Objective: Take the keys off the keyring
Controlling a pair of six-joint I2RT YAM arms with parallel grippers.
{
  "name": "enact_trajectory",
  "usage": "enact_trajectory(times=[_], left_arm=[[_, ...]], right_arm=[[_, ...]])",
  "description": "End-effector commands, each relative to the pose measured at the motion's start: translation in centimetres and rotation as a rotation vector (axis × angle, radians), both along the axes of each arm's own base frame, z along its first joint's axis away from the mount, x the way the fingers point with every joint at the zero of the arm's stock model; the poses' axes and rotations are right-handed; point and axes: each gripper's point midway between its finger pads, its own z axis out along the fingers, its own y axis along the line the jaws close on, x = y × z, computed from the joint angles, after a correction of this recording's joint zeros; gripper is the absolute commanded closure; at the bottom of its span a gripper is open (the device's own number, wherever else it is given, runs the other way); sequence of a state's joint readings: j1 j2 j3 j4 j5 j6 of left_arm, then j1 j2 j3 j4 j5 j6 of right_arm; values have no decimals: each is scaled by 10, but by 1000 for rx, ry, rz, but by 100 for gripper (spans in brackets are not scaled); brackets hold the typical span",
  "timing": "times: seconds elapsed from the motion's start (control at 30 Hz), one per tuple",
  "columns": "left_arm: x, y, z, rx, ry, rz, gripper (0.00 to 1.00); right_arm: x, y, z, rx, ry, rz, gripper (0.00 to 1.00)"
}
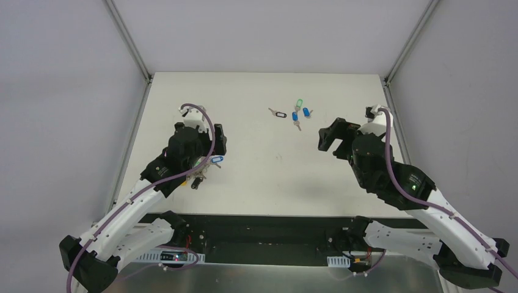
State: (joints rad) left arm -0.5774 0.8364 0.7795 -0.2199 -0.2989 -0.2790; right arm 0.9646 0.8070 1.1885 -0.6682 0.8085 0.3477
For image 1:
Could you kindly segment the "metal keyring with keys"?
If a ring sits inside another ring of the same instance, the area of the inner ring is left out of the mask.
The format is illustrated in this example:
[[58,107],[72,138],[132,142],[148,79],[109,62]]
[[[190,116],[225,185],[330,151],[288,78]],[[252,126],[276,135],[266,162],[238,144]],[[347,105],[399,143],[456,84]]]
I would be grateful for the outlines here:
[[187,186],[188,183],[190,183],[191,189],[197,190],[199,185],[206,179],[205,173],[207,168],[207,164],[203,164],[196,172],[187,175],[186,180],[181,184],[181,186]]

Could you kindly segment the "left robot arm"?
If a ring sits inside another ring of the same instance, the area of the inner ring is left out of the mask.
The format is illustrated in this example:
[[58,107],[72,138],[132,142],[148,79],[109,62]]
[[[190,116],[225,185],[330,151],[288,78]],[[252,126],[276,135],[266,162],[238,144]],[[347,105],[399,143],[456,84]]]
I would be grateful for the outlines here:
[[176,123],[161,154],[150,161],[127,196],[79,237],[64,237],[59,250],[68,271],[67,292],[76,280],[87,292],[103,292],[119,272],[154,247],[185,246],[187,223],[172,211],[163,212],[148,227],[131,233],[152,208],[170,197],[212,156],[224,156],[227,138],[222,125],[202,132]]

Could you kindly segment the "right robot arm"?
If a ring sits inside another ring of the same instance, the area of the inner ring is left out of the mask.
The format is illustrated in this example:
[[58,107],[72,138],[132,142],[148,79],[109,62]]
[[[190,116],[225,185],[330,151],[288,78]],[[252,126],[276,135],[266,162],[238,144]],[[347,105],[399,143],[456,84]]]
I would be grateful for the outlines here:
[[333,154],[348,162],[359,186],[424,224],[432,236],[397,232],[373,219],[357,217],[358,226],[347,233],[348,245],[355,250],[370,246],[396,251],[436,269],[460,288],[497,291],[509,243],[469,223],[424,171],[397,162],[391,131],[392,119],[384,115],[364,125],[337,118],[318,131],[318,149],[327,151],[340,140]]

